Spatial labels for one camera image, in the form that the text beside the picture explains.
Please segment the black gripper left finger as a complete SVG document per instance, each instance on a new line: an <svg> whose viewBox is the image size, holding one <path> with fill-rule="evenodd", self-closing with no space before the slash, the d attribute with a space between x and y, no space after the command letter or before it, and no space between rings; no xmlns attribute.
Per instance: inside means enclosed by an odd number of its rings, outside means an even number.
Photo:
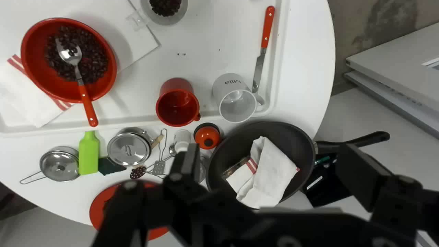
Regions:
<svg viewBox="0 0 439 247"><path fill-rule="evenodd" d="M146 247L148 234L161 226L183 247L202 247L197 200L207 189L196 181L198 164L198 146L190 144L176 155L175 170L158 185L146 186L139 179L120 182L104 209L93 247Z"/></svg>

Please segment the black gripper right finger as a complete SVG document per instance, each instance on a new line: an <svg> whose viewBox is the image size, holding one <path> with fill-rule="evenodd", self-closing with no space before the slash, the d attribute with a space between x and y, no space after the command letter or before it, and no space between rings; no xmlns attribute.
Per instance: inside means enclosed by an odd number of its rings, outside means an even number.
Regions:
<svg viewBox="0 0 439 247"><path fill-rule="evenodd" d="M370 214L324 215L316 222L314 247L415 247L418 231L439 241L439 193L415 178L394 174L355 144L329 150L331 175Z"/></svg>

